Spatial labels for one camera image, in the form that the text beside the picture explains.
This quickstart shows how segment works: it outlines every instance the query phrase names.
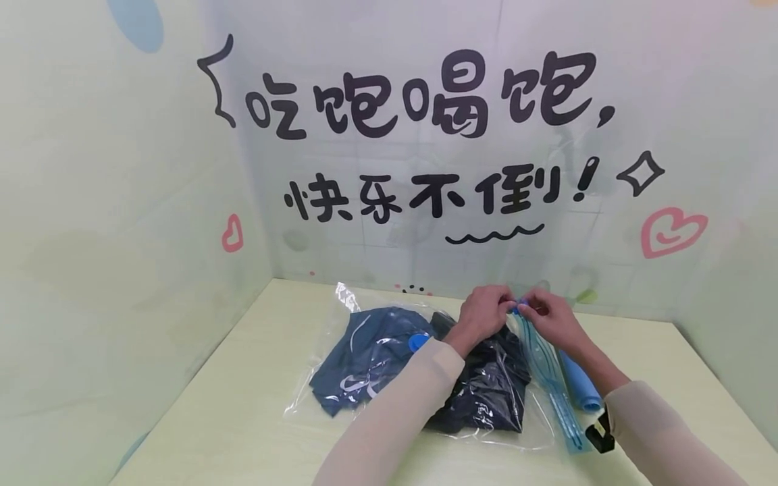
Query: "blue circle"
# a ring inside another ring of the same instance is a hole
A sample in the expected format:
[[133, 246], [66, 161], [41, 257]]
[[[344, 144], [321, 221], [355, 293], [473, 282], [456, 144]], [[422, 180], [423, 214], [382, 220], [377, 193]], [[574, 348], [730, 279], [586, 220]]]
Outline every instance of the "blue circle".
[[429, 336], [426, 334], [414, 334], [408, 339], [408, 347], [412, 352], [417, 352], [423, 345], [429, 341]]
[[149, 54], [162, 47], [162, 16], [154, 0], [108, 0], [116, 25], [138, 49]]

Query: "sparkle star doodle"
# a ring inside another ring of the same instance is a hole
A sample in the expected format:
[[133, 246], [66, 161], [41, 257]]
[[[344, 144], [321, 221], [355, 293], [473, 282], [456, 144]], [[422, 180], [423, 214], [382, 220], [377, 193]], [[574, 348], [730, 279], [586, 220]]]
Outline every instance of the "sparkle star doodle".
[[[651, 175], [643, 182], [640, 182], [640, 180], [633, 177], [633, 173], [639, 170], [643, 166], [643, 164], [646, 164], [648, 166], [649, 170], [651, 171]], [[654, 182], [662, 174], [664, 174], [664, 169], [659, 167], [659, 164], [656, 163], [653, 156], [651, 155], [651, 151], [646, 150], [645, 152], [640, 154], [640, 157], [638, 157], [637, 162], [627, 167], [626, 170], [624, 170], [618, 176], [616, 176], [616, 179], [623, 180], [629, 183], [629, 185], [633, 187], [633, 198], [637, 198], [638, 196], [640, 196], [640, 193], [646, 190], [646, 188], [649, 187], [651, 183]]]

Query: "blue plastic strip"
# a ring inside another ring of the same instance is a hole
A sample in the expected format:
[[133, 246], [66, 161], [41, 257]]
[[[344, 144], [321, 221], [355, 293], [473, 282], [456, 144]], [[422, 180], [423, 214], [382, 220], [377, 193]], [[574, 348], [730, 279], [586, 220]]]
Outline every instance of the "blue plastic strip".
[[518, 309], [513, 310], [513, 316], [521, 325], [532, 376], [548, 392], [557, 421], [565, 436], [567, 451], [571, 454], [591, 452], [594, 449], [581, 428], [567, 396], [565, 381], [554, 348], [538, 334], [524, 316], [519, 314]]

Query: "dark blue clothing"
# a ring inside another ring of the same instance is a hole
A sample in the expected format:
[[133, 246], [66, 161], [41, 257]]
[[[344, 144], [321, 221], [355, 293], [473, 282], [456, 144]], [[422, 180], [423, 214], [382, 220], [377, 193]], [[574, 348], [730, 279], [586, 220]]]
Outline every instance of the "dark blue clothing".
[[[343, 337], [310, 381], [314, 396], [333, 417], [342, 408], [357, 408], [402, 371], [413, 356], [411, 336], [442, 340], [453, 325], [443, 313], [430, 323], [400, 307], [352, 313]], [[504, 327], [468, 355], [451, 396], [426, 427], [450, 434], [465, 427], [521, 432], [528, 383], [523, 344]]]
[[380, 392], [413, 356], [408, 339], [414, 334], [435, 336], [427, 319], [412, 310], [352, 313], [343, 337], [310, 381], [321, 407], [334, 417]]

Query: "white table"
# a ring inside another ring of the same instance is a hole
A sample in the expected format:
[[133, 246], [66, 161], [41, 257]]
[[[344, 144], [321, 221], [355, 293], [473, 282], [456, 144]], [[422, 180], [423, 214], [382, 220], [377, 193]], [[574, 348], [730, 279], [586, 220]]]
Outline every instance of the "white table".
[[[333, 302], [331, 285], [274, 280], [111, 483], [310, 484], [343, 420], [283, 418]], [[417, 295], [382, 292], [389, 299]], [[461, 301], [423, 297], [458, 315]], [[778, 453], [670, 323], [580, 314], [590, 336], [646, 380], [751, 486], [778, 484]], [[396, 484], [648, 484], [624, 453], [571, 457], [465, 444], [423, 432]]]

